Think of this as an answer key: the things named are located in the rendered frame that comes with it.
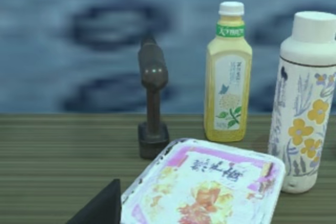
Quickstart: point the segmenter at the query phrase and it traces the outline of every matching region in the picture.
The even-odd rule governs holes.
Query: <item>container lid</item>
[[[222,16],[243,16],[244,4],[241,2],[222,2],[219,5],[219,12]]]
[[[123,193],[121,224],[269,224],[284,175],[268,154],[175,140]]]
[[[335,41],[336,15],[324,12],[305,11],[295,13],[292,38],[310,43]]]

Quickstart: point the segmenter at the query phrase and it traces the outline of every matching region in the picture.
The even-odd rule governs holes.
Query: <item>table surface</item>
[[[205,139],[200,115],[163,117],[171,139]],[[143,115],[1,115],[0,223],[65,223],[114,178],[122,191],[150,161],[138,155]],[[317,184],[282,193],[277,223],[335,223],[336,117],[329,121]],[[250,116],[246,137],[229,144],[266,152],[270,116]]]

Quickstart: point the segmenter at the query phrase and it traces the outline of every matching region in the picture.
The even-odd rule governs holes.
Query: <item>bottle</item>
[[[303,193],[317,180],[336,78],[336,15],[298,12],[280,63],[268,152],[283,160],[282,190]]]
[[[204,129],[214,142],[235,142],[246,132],[252,48],[244,39],[244,5],[222,2],[216,37],[207,46]]]

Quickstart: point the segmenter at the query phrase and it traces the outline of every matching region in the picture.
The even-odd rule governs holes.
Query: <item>white bottle cap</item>
[[[323,12],[295,13],[292,38],[301,42],[325,43],[335,41],[336,15]]]
[[[222,2],[219,5],[219,12],[222,16],[243,16],[244,4],[241,2]]]

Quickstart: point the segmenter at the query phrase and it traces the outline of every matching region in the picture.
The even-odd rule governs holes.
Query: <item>bottle neck label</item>
[[[217,24],[216,35],[224,38],[240,38],[245,35],[245,26],[223,26]]]

